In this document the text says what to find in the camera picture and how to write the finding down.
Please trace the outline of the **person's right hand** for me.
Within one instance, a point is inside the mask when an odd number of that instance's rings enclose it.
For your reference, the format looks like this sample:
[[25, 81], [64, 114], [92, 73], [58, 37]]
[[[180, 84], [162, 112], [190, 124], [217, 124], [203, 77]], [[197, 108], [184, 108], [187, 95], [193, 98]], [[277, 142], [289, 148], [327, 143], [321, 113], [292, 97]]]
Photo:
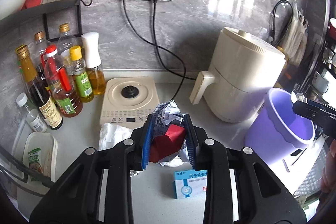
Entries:
[[336, 142], [333, 140], [329, 147], [329, 152], [326, 156], [326, 163], [322, 173], [321, 191], [324, 193], [330, 193], [335, 188], [336, 180]]

